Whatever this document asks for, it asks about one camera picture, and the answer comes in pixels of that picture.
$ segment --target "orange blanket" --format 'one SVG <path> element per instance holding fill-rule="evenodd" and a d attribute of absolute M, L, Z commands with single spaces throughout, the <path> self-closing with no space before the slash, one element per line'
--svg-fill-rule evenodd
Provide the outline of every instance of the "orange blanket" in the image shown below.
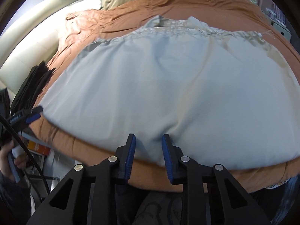
<path fill-rule="evenodd" d="M 282 53 L 300 82 L 299 54 L 269 25 L 259 7 L 249 0 L 134 0 L 108 11 L 88 10 L 67 16 L 66 37 L 60 40 L 59 49 L 48 64 L 50 69 L 55 67 L 56 71 L 35 105 L 39 104 L 49 87 L 86 45 L 99 37 L 108 39 L 125 35 L 156 15 L 175 20 L 193 16 L 211 27 L 227 31 L 257 31 L 263 34 L 271 30 L 263 38 Z M 112 155 L 70 136 L 43 117 L 31 124 L 31 128 L 42 141 L 87 165 L 98 164 Z M 248 192 L 254 192 L 294 177 L 299 171 L 300 158 L 296 158 L 270 167 L 232 170 L 231 173 Z M 133 163 L 129 183 L 150 190 L 182 190 L 179 185 L 170 185 L 164 168 L 139 160 Z"/>

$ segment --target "light gray fabric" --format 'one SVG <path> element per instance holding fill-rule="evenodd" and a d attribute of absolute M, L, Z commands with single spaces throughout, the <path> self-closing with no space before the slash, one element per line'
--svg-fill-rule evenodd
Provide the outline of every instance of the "light gray fabric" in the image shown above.
<path fill-rule="evenodd" d="M 156 17 L 87 46 L 42 99 L 43 114 L 110 151 L 134 133 L 136 157 L 161 166 L 163 134 L 208 166 L 289 161 L 300 156 L 300 87 L 261 37 Z"/>

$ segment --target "orange book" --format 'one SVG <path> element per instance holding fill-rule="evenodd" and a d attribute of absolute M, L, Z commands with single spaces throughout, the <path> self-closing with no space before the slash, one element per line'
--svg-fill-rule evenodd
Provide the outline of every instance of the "orange book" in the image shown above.
<path fill-rule="evenodd" d="M 35 143 L 35 142 L 31 141 L 31 140 L 29 141 L 27 148 L 29 150 L 32 150 L 34 152 L 43 154 L 45 156 L 48 156 L 49 153 L 50 153 L 50 148 L 49 147 L 37 144 L 37 143 Z"/>

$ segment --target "cream headboard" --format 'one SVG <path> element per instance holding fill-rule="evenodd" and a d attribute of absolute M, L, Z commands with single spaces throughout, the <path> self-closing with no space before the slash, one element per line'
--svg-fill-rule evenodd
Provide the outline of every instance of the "cream headboard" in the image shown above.
<path fill-rule="evenodd" d="M 42 60 L 48 62 L 57 51 L 65 15 L 74 10 L 68 5 L 75 1 L 78 0 L 45 0 L 0 37 L 0 89 L 7 87 L 11 100 L 31 68 Z"/>

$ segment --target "human hand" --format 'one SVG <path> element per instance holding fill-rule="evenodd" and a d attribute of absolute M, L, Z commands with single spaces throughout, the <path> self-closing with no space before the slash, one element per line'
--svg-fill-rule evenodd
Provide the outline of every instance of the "human hand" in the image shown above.
<path fill-rule="evenodd" d="M 11 182 L 15 183 L 15 178 L 11 172 L 11 168 L 8 163 L 7 156 L 9 152 L 14 148 L 14 143 L 13 141 L 10 141 L 9 143 L 5 144 L 1 150 L 0 150 L 0 172 L 2 173 L 3 176 L 7 177 Z M 15 165 L 22 169 L 26 166 L 26 154 L 22 154 L 18 156 L 14 160 Z"/>

